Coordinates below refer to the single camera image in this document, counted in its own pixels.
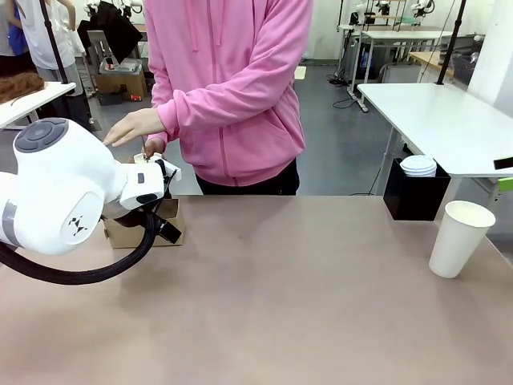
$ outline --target paper cup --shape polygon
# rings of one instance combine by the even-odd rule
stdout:
[[[444,278],[456,277],[494,224],[495,215],[480,205],[448,203],[431,254],[431,271]]]

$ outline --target brown fur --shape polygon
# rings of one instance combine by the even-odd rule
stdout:
[[[44,87],[44,80],[32,72],[0,79],[0,103],[40,91]]]

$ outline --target storage box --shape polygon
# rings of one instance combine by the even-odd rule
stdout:
[[[123,99],[130,100],[130,95],[138,95],[141,98],[147,96],[146,80],[144,73],[138,75],[96,75],[98,92],[112,94],[122,92]]]
[[[153,246],[179,246],[184,244],[185,221],[180,210],[178,199],[165,199],[159,208],[158,214],[174,225],[182,235],[176,243],[170,243],[160,236],[157,236]],[[114,220],[103,222],[105,226],[105,237],[111,243],[112,249],[134,249],[143,239],[144,229],[142,226],[123,227]]]
[[[450,182],[437,165],[433,178],[407,176],[396,158],[390,170],[383,200],[396,221],[433,221]]]

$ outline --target gray band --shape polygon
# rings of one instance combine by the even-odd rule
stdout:
[[[16,234],[14,233],[14,217],[16,216],[16,209],[18,207],[7,201],[6,207],[2,213],[2,228],[9,242],[17,247],[22,247],[19,244]]]

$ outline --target pink hoodie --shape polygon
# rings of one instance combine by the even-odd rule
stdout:
[[[245,186],[305,149],[293,74],[313,0],[146,0],[153,106],[209,182]]]

